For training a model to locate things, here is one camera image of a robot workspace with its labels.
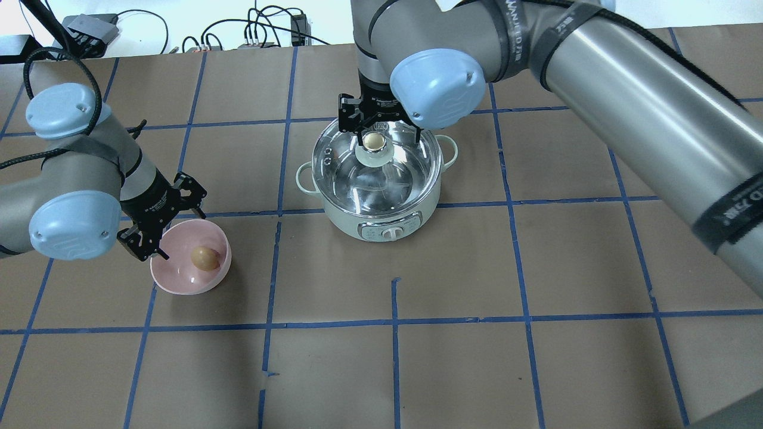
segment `brown egg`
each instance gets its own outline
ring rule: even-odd
[[[199,246],[191,250],[191,262],[201,271],[212,271],[220,267],[219,254],[209,247]]]

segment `pot lid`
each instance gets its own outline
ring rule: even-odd
[[[364,218],[400,214],[422,202],[437,183],[443,154],[430,131],[416,140],[404,122],[378,122],[361,133],[343,133],[332,122],[313,152],[317,189],[338,209]]]

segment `black strap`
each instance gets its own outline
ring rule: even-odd
[[[724,243],[736,244],[763,222],[763,172],[713,203],[691,227],[713,254]]]
[[[498,69],[498,74],[495,76],[493,82],[499,82],[506,75],[506,70],[509,68],[509,51],[511,46],[509,45],[509,29],[507,22],[504,20],[503,12],[495,0],[482,0],[482,5],[488,10],[488,14],[493,19],[493,25],[495,26],[496,34],[498,36],[498,43],[501,45],[501,66]]]
[[[588,22],[602,9],[604,8],[591,3],[575,3],[567,9],[567,12],[562,15],[556,25],[543,31],[530,56],[530,70],[543,85],[543,88],[551,91],[546,84],[546,68],[549,66],[549,61],[556,52],[556,48],[562,44],[567,36]]]
[[[497,9],[504,24],[496,25],[498,38],[501,41],[501,70],[493,82],[511,77],[527,68],[530,58],[530,37],[527,19],[521,0],[483,0],[487,7],[491,3],[491,12]]]
[[[379,6],[378,9],[376,9],[376,13],[374,13],[374,16],[371,18],[371,22],[369,23],[369,43],[371,43],[371,34],[374,32],[374,27],[376,26],[376,21],[378,21],[379,17],[382,16],[382,14],[389,9],[390,6],[397,3],[398,0],[387,0],[384,2],[383,5]]]
[[[10,250],[7,247],[4,247],[2,244],[0,244],[0,253],[5,253],[8,256],[21,255],[21,253],[14,252],[13,250]]]

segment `pot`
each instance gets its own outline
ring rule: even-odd
[[[395,241],[424,225],[439,201],[442,174],[459,155],[456,142],[403,122],[378,122],[361,134],[339,131],[332,122],[318,137],[312,161],[297,169],[297,187],[319,198],[329,219],[364,241]],[[451,144],[444,163],[440,143]],[[313,189],[300,183],[312,169]]]

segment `black cable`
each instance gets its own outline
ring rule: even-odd
[[[34,58],[36,56],[39,56],[41,53],[49,53],[49,52],[58,53],[59,56],[64,56],[72,60],[80,69],[82,69],[83,72],[85,72],[85,74],[88,77],[88,80],[90,81],[90,84],[93,87],[93,92],[95,93],[95,108],[93,109],[93,116],[90,117],[88,126],[82,132],[82,134],[84,135],[90,135],[90,133],[95,128],[95,125],[98,124],[98,118],[101,116],[101,109],[103,107],[103,98],[101,97],[101,88],[98,87],[98,82],[95,81],[95,77],[92,75],[92,73],[90,73],[90,70],[88,70],[87,66],[85,66],[85,64],[79,58],[72,55],[70,52],[57,48],[57,47],[41,47],[39,49],[32,51],[32,53],[29,54],[29,56],[27,57],[27,60],[24,61],[24,87],[27,90],[27,95],[29,96],[29,99],[34,98],[34,93],[32,92],[32,85],[29,80],[29,71],[32,66],[32,62],[34,61]],[[14,166],[19,163],[25,163],[27,161],[59,156],[62,153],[66,153],[66,152],[68,152],[67,149],[58,148],[58,149],[46,150],[45,152],[32,153],[31,155],[19,156],[12,160],[7,160],[3,163],[0,163],[0,169],[6,169],[10,166]]]
[[[24,17],[24,21],[27,22],[27,27],[29,27],[30,33],[32,33],[32,37],[37,40],[37,36],[34,35],[34,30],[32,30],[32,24],[29,24],[29,20],[27,19],[27,14],[24,12],[24,6],[21,4],[21,0],[18,0],[18,8],[21,9],[21,16]]]
[[[224,23],[224,22],[251,22],[251,21],[250,21],[250,20],[248,20],[248,19],[239,19],[239,18],[228,18],[228,19],[221,19],[221,20],[219,20],[219,21],[216,21],[216,22],[214,22],[214,23],[210,24],[210,25],[209,25],[209,27],[207,27],[207,28],[204,30],[204,34],[206,34],[206,33],[207,33],[207,31],[209,31],[209,29],[210,29],[210,28],[214,27],[214,26],[215,26],[215,25],[217,25],[217,24],[222,24],[222,23]],[[297,34],[297,35],[300,35],[300,36],[302,36],[302,37],[308,37],[308,38],[310,38],[310,39],[313,39],[313,40],[315,40],[315,41],[317,41],[317,42],[321,42],[321,43],[322,43],[322,44],[324,44],[324,45],[331,45],[330,43],[326,42],[325,40],[321,40],[321,39],[319,39],[319,38],[317,38],[317,37],[311,36],[310,34],[305,34],[305,33],[302,33],[301,31],[294,31],[294,30],[291,30],[291,29],[289,29],[289,28],[277,27],[277,26],[275,26],[275,25],[269,25],[269,24],[263,24],[263,23],[259,23],[259,24],[260,24],[260,25],[264,25],[264,26],[266,26],[266,27],[274,28],[274,29],[276,29],[276,30],[283,30],[283,31],[287,31],[287,32],[289,32],[289,33],[292,33],[292,34]]]
[[[137,127],[128,128],[127,133],[132,135],[133,140],[137,140],[137,138],[140,136],[140,133],[143,132],[143,127],[145,127],[146,124],[148,124],[148,121],[143,119]]]
[[[252,35],[252,24],[259,25],[262,27],[262,32],[265,33],[265,37],[262,39],[262,43],[260,44],[261,47],[264,47],[266,43],[268,43],[268,29],[262,23],[255,23],[254,21],[248,23],[246,27],[243,29],[243,38],[246,41],[246,44],[254,44],[255,37]]]
[[[255,24],[255,26],[254,26],[254,35],[256,37],[257,36],[257,24],[259,24],[259,17],[263,16],[263,15],[262,15],[262,11],[260,11],[259,9],[250,8],[249,11],[246,12],[246,19],[248,19],[249,21],[252,20],[252,11],[257,12],[257,18],[254,18],[254,24]],[[269,24],[268,26],[270,28],[273,28],[273,23],[272,23],[272,21],[270,21],[270,18],[268,18],[266,16],[263,16],[263,17],[265,18],[265,21],[268,21],[268,24]],[[281,46],[281,39],[278,38],[278,33],[273,31],[273,35],[275,36],[275,44]]]
[[[210,44],[210,43],[209,43],[209,37],[210,37],[210,36],[212,36],[212,37],[214,37],[215,39],[217,39],[217,44],[218,44],[218,45],[220,45],[220,50],[223,50],[223,42],[220,42],[220,38],[219,38],[219,37],[217,37],[216,35],[212,34],[212,33],[207,33],[207,39],[206,39],[206,41],[207,41],[207,46],[209,47],[209,49],[210,49],[210,50],[212,49],[212,44]]]
[[[93,116],[90,118],[90,122],[88,122],[88,126],[85,128],[85,130],[82,132],[82,134],[88,136],[95,128],[95,125],[98,123],[98,118],[101,116],[101,109],[103,107],[103,98],[101,97],[101,88],[98,86],[98,82],[95,81],[95,77],[92,73],[90,73],[90,70],[85,66],[85,64],[76,56],[72,55],[70,52],[67,52],[63,49],[57,48],[57,47],[41,47],[36,50],[33,50],[32,53],[29,54],[27,57],[27,60],[24,61],[24,87],[27,90],[27,95],[29,96],[29,99],[34,98],[34,93],[32,92],[32,84],[29,81],[29,69],[32,66],[32,62],[34,61],[34,58],[36,56],[39,56],[41,53],[49,53],[49,52],[55,52],[59,55],[63,55],[64,57],[72,60],[88,77],[88,81],[90,81],[90,85],[93,87],[93,92],[95,93],[95,108],[93,109]]]
[[[180,47],[183,49],[183,52],[185,52],[185,42],[188,40],[193,40],[193,43],[196,44],[196,47],[201,50],[201,45],[198,44],[198,40],[196,40],[196,37],[193,36],[186,36],[185,39],[183,39],[183,43],[180,45]]]
[[[16,164],[26,163],[27,161],[39,160],[41,158],[52,158],[54,156],[59,156],[60,154],[65,152],[68,152],[68,150],[58,148],[58,149],[46,150],[45,152],[33,153],[31,155],[20,156],[18,158],[14,158],[12,160],[7,160],[3,163],[0,163],[0,169],[6,169]]]
[[[167,26],[167,21],[165,21],[164,18],[162,18],[159,14],[157,14],[155,12],[147,11],[145,9],[127,9],[126,11],[119,12],[117,14],[117,16],[122,15],[122,14],[126,14],[128,12],[143,12],[143,13],[147,13],[147,14],[152,14],[153,16],[157,17],[158,19],[162,20],[162,23],[164,23],[165,36],[164,36],[164,46],[162,46],[162,50],[159,53],[160,54],[164,53],[164,50],[167,49],[167,44],[169,43],[169,27]]]
[[[568,0],[524,0],[524,1],[527,3],[536,3],[538,5],[559,6],[560,8],[569,8],[574,4],[574,2],[570,2]],[[729,92],[728,89],[724,88],[715,79],[708,76],[707,73],[702,71],[702,69],[695,66],[685,56],[680,55],[678,52],[675,51],[675,49],[670,47],[667,43],[663,42],[662,39],[655,36],[650,31],[646,30],[644,27],[638,25],[637,23],[631,21],[628,18],[625,18],[622,15],[618,15],[607,9],[599,10],[599,12],[597,12],[595,16],[607,19],[608,21],[612,21],[615,24],[622,25],[623,27],[636,32],[639,36],[646,39],[649,43],[655,45],[665,55],[671,57],[677,63],[681,64],[683,67],[685,67],[690,72],[692,72],[696,77],[702,79],[706,84],[710,85],[711,87],[713,87],[713,89],[720,92],[724,97],[728,98],[739,107],[747,110],[745,106],[743,106],[742,103],[740,103],[739,100],[736,99],[736,97],[732,95],[731,92]]]

